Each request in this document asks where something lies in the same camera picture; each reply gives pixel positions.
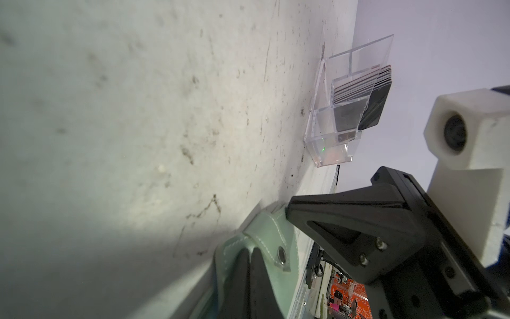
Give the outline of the green card holder wallet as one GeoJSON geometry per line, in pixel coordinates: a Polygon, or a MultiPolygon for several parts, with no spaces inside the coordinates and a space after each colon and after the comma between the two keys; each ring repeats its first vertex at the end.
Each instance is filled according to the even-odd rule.
{"type": "Polygon", "coordinates": [[[300,277],[296,230],[286,206],[258,213],[215,249],[215,287],[191,318],[286,318],[300,277]]]}

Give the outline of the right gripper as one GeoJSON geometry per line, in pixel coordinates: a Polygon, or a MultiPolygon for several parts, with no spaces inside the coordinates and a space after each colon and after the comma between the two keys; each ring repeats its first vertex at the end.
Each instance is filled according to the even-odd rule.
{"type": "Polygon", "coordinates": [[[352,279],[375,318],[508,318],[509,299],[449,223],[422,223],[410,174],[380,167],[371,186],[294,196],[287,220],[352,279]]]}

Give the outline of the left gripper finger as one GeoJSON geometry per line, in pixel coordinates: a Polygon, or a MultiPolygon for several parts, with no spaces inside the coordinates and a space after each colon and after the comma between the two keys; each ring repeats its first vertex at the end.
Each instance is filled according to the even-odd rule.
{"type": "Polygon", "coordinates": [[[283,318],[260,249],[243,249],[227,280],[218,318],[283,318]]]}

